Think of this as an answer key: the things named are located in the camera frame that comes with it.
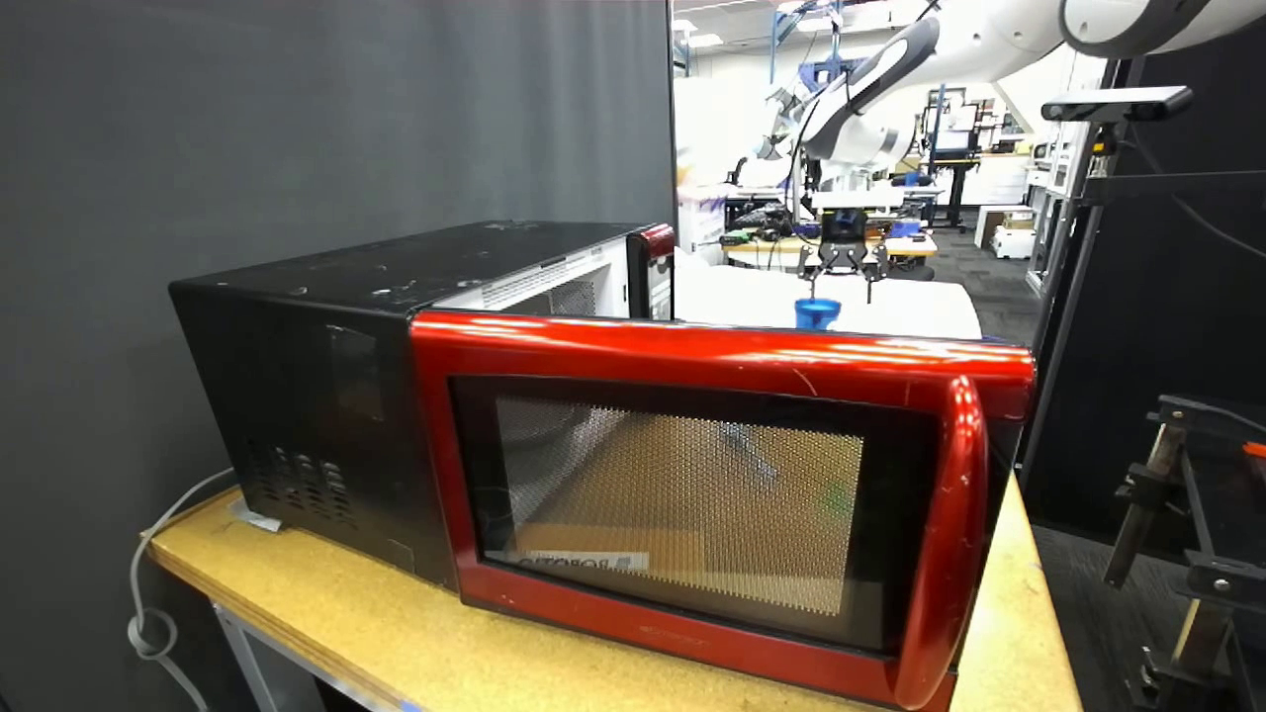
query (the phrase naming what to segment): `red microwave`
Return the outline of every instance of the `red microwave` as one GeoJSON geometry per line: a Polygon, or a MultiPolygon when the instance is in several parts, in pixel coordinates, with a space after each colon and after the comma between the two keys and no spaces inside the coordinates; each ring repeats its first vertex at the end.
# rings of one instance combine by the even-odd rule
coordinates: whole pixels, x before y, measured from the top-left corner
{"type": "Polygon", "coordinates": [[[944,709],[1034,365],[695,327],[671,238],[483,222],[174,280],[247,502],[492,605],[944,709]]]}
{"type": "Polygon", "coordinates": [[[944,709],[1027,354],[492,313],[413,350],[461,601],[944,709]]]}

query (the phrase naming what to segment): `microwave window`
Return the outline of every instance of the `microwave window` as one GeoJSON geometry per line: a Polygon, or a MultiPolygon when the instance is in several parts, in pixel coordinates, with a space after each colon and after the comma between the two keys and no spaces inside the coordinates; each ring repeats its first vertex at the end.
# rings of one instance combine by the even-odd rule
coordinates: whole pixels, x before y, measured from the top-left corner
{"type": "Polygon", "coordinates": [[[493,394],[487,414],[483,561],[782,638],[894,646],[903,573],[872,548],[911,543],[864,543],[876,508],[857,535],[865,433],[525,394],[493,394]]]}

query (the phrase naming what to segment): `white table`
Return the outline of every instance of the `white table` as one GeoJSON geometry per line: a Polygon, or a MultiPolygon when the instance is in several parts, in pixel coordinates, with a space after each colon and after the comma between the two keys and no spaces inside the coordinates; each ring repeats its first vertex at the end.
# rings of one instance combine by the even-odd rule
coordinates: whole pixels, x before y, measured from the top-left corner
{"type": "MultiPolygon", "coordinates": [[[[678,267],[678,316],[690,325],[796,327],[808,280],[781,267],[727,267],[684,259],[678,267]]],[[[819,296],[839,301],[831,332],[982,338],[972,296],[959,280],[819,278],[819,296]]]]}

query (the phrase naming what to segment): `white cable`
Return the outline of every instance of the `white cable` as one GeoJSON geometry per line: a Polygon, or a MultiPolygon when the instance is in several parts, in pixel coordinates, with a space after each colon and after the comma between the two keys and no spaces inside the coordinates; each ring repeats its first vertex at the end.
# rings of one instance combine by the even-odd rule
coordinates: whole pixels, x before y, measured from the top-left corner
{"type": "Polygon", "coordinates": [[[127,617],[127,646],[134,647],[137,659],[149,659],[158,668],[166,668],[166,675],[192,701],[199,712],[211,712],[206,696],[199,690],[199,685],[181,672],[181,664],[170,659],[170,647],[174,642],[181,638],[181,630],[174,624],[170,614],[162,607],[146,607],[144,601],[144,582],[137,582],[137,568],[144,568],[144,557],[149,548],[149,543],[158,537],[158,528],[166,528],[166,523],[192,499],[200,493],[206,486],[228,477],[232,465],[225,472],[215,472],[206,473],[200,481],[192,481],[187,493],[177,493],[162,519],[156,519],[137,537],[134,552],[130,552],[130,565],[127,565],[127,589],[130,589],[130,617],[127,617]]]}

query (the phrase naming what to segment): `ceiling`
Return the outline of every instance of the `ceiling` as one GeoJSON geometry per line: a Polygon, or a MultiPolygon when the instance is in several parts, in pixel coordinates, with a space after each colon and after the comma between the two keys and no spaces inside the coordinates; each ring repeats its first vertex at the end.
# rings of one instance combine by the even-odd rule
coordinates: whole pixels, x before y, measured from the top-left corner
{"type": "MultiPolygon", "coordinates": [[[[720,48],[694,48],[694,56],[763,50],[770,43],[770,21],[786,0],[671,0],[671,21],[690,21],[695,36],[716,30],[720,48]]],[[[841,36],[894,36],[927,0],[849,0],[841,6],[841,36]]],[[[786,43],[822,43],[828,22],[800,22],[786,43]]]]}

